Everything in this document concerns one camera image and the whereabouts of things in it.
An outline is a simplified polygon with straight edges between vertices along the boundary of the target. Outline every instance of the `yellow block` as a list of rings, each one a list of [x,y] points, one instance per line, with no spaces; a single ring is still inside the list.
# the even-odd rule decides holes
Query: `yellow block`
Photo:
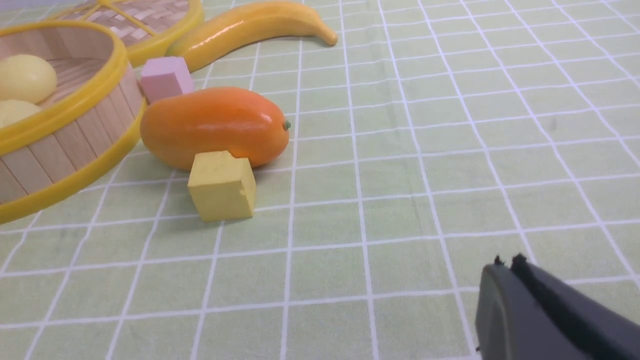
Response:
[[[187,187],[204,222],[253,216],[255,178],[249,159],[236,159],[228,151],[197,154]]]

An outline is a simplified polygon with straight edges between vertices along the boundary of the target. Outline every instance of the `banana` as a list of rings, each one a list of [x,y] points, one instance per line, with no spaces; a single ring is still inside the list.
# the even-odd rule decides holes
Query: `banana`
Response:
[[[293,1],[262,1],[206,21],[178,38],[166,56],[183,57],[194,72],[245,45],[287,36],[314,36],[329,46],[338,42],[338,35],[313,8]]]

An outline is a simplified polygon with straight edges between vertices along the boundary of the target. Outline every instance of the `pink cube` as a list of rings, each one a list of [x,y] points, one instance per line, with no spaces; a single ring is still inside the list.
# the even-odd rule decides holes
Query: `pink cube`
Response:
[[[149,104],[193,91],[193,79],[187,63],[177,56],[147,60],[140,74],[140,85]]]

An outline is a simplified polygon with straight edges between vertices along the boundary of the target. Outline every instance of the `bamboo basket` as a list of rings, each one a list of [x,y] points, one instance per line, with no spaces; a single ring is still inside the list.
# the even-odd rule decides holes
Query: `bamboo basket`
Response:
[[[58,88],[42,111],[0,128],[0,224],[98,180],[138,143],[147,106],[124,43],[104,26],[46,21],[0,29],[0,58],[47,60]]]
[[[163,57],[167,48],[204,22],[201,0],[96,0],[52,15],[106,26],[124,42],[133,67]]]

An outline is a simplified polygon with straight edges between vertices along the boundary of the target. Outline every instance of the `yellow plastic rim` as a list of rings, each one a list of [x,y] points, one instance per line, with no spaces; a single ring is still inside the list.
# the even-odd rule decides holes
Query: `yellow plastic rim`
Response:
[[[86,7],[91,10],[89,10],[88,14],[85,14],[85,16],[95,12],[98,7],[105,6],[120,13],[123,16],[130,17],[130,15],[127,15],[126,13],[123,13],[121,10],[119,10],[117,6],[113,6],[114,3],[121,3],[122,1],[123,0],[98,0],[96,1],[95,6],[87,4]],[[133,67],[144,65],[145,62],[147,62],[147,60],[149,59],[163,57],[167,48],[169,48],[169,46],[174,41],[204,22],[204,9],[202,8],[201,0],[188,1],[189,11],[187,11],[184,17],[176,22],[172,27],[160,34],[154,34],[148,31],[148,33],[150,33],[151,35],[150,39],[138,42],[137,44],[131,45],[126,48],[127,52],[129,53],[129,61],[131,62],[131,65]],[[51,17],[49,17],[49,19],[58,19],[64,15],[68,15],[70,13],[78,11],[79,9],[75,9],[74,11],[72,10],[73,9],[63,10],[52,15]],[[133,23],[135,23],[136,25],[140,26],[139,20],[135,18],[130,20],[133,21]]]
[[[0,156],[16,151],[60,130],[92,109],[118,86],[127,70],[127,49],[114,32],[92,22],[61,20],[34,22],[0,29],[0,37],[41,28],[86,28],[107,34],[113,41],[113,52],[103,68],[75,92],[26,119],[0,128]]]
[[[0,225],[18,220],[57,204],[75,195],[108,173],[133,150],[140,140],[140,119],[142,119],[142,115],[146,109],[147,103],[144,102],[136,120],[131,127],[129,127],[129,130],[127,130],[109,150],[100,155],[96,160],[93,160],[89,165],[39,192],[0,205]]]
[[[94,77],[75,92],[37,114],[0,129],[0,156],[25,147],[75,121],[107,97],[118,86],[129,66],[127,49],[110,29],[92,22],[52,20],[0,29],[0,37],[21,31],[51,27],[76,27],[100,31],[113,41],[111,56]],[[11,222],[48,208],[76,194],[114,168],[140,140],[140,119],[147,109],[143,101],[140,111],[127,132],[104,154],[72,175],[18,200],[0,205],[0,224]]]

